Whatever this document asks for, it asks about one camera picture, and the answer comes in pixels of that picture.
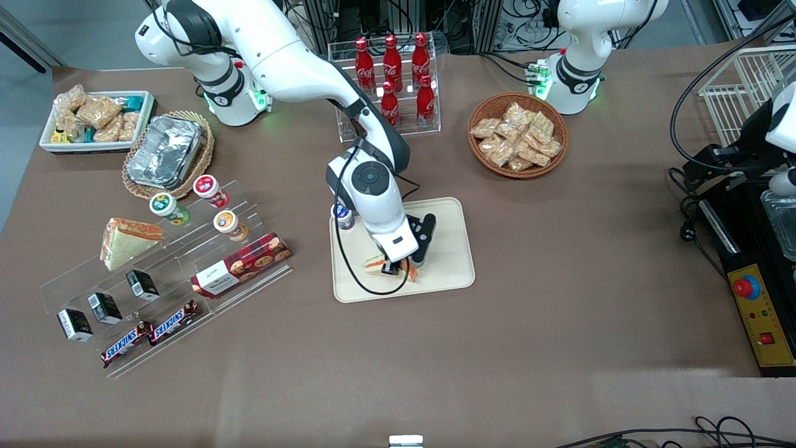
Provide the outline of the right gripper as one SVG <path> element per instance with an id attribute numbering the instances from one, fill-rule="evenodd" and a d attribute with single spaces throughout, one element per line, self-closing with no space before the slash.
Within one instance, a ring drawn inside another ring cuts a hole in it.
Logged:
<path id="1" fill-rule="evenodd" d="M 404 217 L 396 230 L 387 233 L 372 233 L 371 238 L 376 242 L 387 259 L 381 264 L 381 274 L 395 277 L 403 272 L 402 263 L 399 262 L 410 256 L 416 268 L 421 268 L 425 263 L 427 249 L 419 249 L 409 218 Z"/>

